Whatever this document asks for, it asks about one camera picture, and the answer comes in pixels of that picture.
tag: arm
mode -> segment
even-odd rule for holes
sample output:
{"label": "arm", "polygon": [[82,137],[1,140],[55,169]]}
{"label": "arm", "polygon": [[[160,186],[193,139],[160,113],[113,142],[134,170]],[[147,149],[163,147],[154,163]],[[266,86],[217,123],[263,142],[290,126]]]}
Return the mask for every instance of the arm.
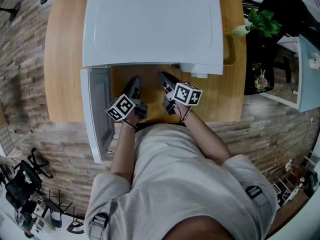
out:
{"label": "arm", "polygon": [[[127,117],[127,121],[136,126],[138,119],[134,110]],[[123,123],[116,149],[114,152],[111,173],[126,179],[130,184],[134,174],[134,152],[135,152],[135,134],[136,130]]]}
{"label": "arm", "polygon": [[[188,111],[188,107],[179,102],[176,102],[176,105],[180,109],[182,117],[184,117]],[[177,107],[174,108],[174,111],[177,115],[180,115]],[[222,165],[226,160],[232,157],[229,149],[221,138],[192,110],[184,119],[184,124],[191,132],[205,158],[214,161],[218,165]]]}

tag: cabinet door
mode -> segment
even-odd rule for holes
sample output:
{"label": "cabinet door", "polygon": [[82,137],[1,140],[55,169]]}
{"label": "cabinet door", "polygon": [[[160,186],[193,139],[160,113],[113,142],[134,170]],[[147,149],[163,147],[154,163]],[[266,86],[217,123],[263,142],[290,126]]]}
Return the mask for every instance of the cabinet door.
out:
{"label": "cabinet door", "polygon": [[115,135],[115,124],[106,109],[111,103],[109,68],[88,67],[81,70],[81,94],[86,131],[96,164],[102,163],[103,155]]}

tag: leaf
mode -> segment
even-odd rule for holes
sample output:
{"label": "leaf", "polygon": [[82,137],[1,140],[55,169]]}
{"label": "leaf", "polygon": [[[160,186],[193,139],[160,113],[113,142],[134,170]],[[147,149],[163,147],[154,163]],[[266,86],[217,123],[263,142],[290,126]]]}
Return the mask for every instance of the leaf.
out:
{"label": "leaf", "polygon": [[248,15],[248,21],[252,24],[256,24],[259,21],[258,14],[255,9],[252,9]]}
{"label": "leaf", "polygon": [[260,12],[260,14],[262,14],[264,17],[266,17],[268,20],[271,21],[272,17],[274,16],[274,12],[271,12],[269,10],[263,10],[262,12]]}
{"label": "leaf", "polygon": [[281,29],[281,24],[278,22],[278,21],[276,21],[276,20],[273,20],[273,21],[271,21],[271,24],[273,24],[273,25],[275,25],[276,26],[276,28],[277,28],[277,34],[280,32],[280,29]]}
{"label": "leaf", "polygon": [[279,33],[279,29],[278,26],[276,24],[274,24],[273,22],[270,23],[270,34],[272,35],[277,35]]}
{"label": "leaf", "polygon": [[262,32],[262,35],[265,37],[265,38],[271,38],[271,34],[270,34],[270,30],[267,26],[261,26],[260,27],[260,31]]}
{"label": "leaf", "polygon": [[259,69],[259,68],[260,68],[260,64],[259,63],[253,64],[253,67],[252,67],[253,70],[256,70],[256,69]]}
{"label": "leaf", "polygon": [[258,16],[258,26],[266,26],[267,24],[269,24],[269,20],[267,18],[265,18],[262,14],[259,14]]}

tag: dried flower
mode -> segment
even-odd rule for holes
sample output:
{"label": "dried flower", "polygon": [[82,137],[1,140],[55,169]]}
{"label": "dried flower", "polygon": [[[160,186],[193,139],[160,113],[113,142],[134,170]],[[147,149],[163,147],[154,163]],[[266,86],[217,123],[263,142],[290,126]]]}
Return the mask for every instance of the dried flower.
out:
{"label": "dried flower", "polygon": [[262,71],[262,69],[260,69],[260,75],[258,77],[256,77],[255,81],[254,81],[254,86],[255,88],[257,88],[257,93],[260,92],[265,92],[267,87],[270,87],[267,79],[265,79],[265,70]]}

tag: floor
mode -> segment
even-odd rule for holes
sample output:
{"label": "floor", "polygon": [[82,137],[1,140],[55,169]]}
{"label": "floor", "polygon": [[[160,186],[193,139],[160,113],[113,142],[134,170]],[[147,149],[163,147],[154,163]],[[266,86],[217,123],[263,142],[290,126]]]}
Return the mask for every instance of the floor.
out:
{"label": "floor", "polygon": [[299,88],[299,60],[293,55],[293,52],[285,48],[280,48],[275,61],[283,63],[283,57],[286,57],[289,61],[291,82],[287,83],[286,72],[283,69],[274,67],[274,88],[271,91],[268,91],[268,93],[287,101],[297,103]]}
{"label": "floor", "polygon": [[[60,189],[62,200],[73,202],[75,213],[84,216],[93,179],[110,169],[116,141],[105,164],[94,164],[83,123],[50,122],[44,47],[50,7],[55,0],[48,0],[45,5],[40,5],[40,0],[3,0],[0,7],[10,8],[18,1],[22,4],[14,22],[9,23],[9,14],[0,11],[0,68],[20,65],[18,70],[0,71],[0,79],[4,76],[0,80],[0,98],[12,138],[30,129],[33,134],[18,147],[23,152],[21,157],[2,158],[0,162],[16,165],[36,147],[36,156],[50,162],[47,170],[54,175],[53,179],[43,179],[43,190],[56,193]],[[298,162],[309,154],[319,133],[320,109],[298,113],[259,95],[245,96],[240,122],[208,125],[234,155],[247,155],[272,182],[283,175],[290,158]]]}

